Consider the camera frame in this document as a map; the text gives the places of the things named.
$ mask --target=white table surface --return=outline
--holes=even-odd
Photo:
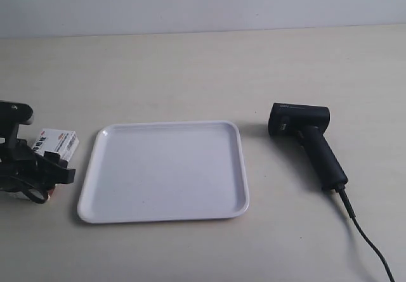
[[[274,101],[325,105],[326,137],[358,220],[406,280],[406,26],[0,40],[0,99],[28,103],[21,126],[77,131],[45,205],[0,198],[2,281],[386,281],[319,190],[296,143],[270,141]],[[91,226],[76,214],[99,129],[231,120],[242,136],[248,211],[227,221]],[[339,209],[343,209],[337,197]]]

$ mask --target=white wall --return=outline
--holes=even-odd
[[[0,0],[0,37],[406,23],[406,0]]]

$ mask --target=white tray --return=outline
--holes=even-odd
[[[248,204],[233,123],[116,124],[97,135],[78,213],[89,223],[224,219]]]

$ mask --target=barcode scanner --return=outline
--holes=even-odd
[[[274,103],[268,121],[268,132],[271,137],[292,136],[297,139],[308,155],[320,179],[322,189],[335,190],[340,195],[355,227],[381,259],[390,281],[395,282],[382,253],[368,239],[355,219],[354,210],[345,192],[345,184],[348,182],[348,178],[323,136],[329,122],[330,111],[325,106]]]

